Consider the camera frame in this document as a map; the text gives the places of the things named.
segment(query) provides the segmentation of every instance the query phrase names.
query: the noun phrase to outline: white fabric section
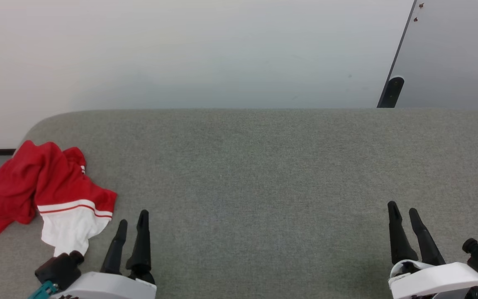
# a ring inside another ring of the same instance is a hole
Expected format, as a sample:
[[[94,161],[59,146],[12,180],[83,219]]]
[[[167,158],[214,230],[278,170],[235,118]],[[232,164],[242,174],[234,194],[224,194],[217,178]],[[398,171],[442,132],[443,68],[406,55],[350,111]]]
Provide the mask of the white fabric section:
[[[93,210],[95,211],[95,215],[97,216],[110,216],[110,217],[112,216],[112,212],[97,210],[95,208],[95,203],[87,199],[78,199],[76,201],[68,202],[68,203],[38,206],[38,210],[40,211],[40,214],[42,214],[42,212],[65,210],[68,208],[74,208],[76,206],[89,206],[90,208],[93,208]]]
[[[88,250],[88,239],[98,235],[112,220],[110,217],[97,217],[93,210],[84,206],[40,215],[44,219],[41,239],[55,246],[55,257],[73,250],[84,255]]]

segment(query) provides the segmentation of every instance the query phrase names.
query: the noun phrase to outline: red stripe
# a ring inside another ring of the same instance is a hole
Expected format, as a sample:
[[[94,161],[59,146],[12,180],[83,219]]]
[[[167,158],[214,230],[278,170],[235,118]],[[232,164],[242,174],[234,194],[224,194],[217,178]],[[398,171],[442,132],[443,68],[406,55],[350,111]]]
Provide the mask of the red stripe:
[[[83,204],[79,204],[78,206],[72,206],[71,208],[61,208],[60,210],[43,211],[43,212],[40,212],[40,214],[48,214],[48,213],[55,213],[55,212],[62,212],[62,211],[72,210],[74,208],[78,208],[79,206],[83,206],[84,208],[89,208],[90,210],[93,211],[93,214],[95,214],[95,209],[94,208],[92,208],[91,206],[85,206]],[[109,218],[112,217],[112,216],[109,216],[109,215],[97,215],[97,214],[95,214],[95,216],[97,216],[97,217],[109,217]]]

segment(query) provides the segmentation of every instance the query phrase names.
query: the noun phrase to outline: gray table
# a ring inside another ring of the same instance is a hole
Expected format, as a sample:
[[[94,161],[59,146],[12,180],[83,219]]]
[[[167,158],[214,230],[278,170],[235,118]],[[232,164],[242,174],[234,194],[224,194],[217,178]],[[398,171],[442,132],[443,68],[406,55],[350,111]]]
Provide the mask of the gray table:
[[[25,138],[81,148],[87,175],[118,192],[83,271],[99,270],[124,218],[125,260],[150,211],[160,299],[388,298],[390,200],[407,220],[419,210],[448,262],[478,239],[478,112],[109,110],[49,118]],[[41,226],[0,234],[0,298],[38,287],[53,253]]]

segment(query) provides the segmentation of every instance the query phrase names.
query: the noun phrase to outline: white wall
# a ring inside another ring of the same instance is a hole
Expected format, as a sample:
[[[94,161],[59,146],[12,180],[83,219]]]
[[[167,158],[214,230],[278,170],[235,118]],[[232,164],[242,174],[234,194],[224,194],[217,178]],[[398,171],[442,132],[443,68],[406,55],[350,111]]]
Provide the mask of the white wall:
[[[418,0],[416,16],[391,76],[405,79],[396,107],[478,110],[478,1]]]
[[[413,0],[0,0],[0,148],[61,112],[377,105]]]

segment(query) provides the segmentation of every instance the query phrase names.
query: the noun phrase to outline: white stripe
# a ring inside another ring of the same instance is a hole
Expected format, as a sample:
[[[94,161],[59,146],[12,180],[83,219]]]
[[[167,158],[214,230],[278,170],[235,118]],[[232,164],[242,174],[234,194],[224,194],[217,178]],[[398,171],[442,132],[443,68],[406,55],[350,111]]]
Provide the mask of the white stripe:
[[[95,208],[95,203],[87,199],[78,199],[76,201],[68,202],[68,203],[48,204],[45,206],[38,206],[38,210],[41,213],[41,212],[49,212],[49,211],[56,211],[56,210],[64,210],[66,208],[74,208],[76,206],[89,206],[90,208],[93,208],[95,214],[98,216],[112,216],[112,212],[97,210]]]

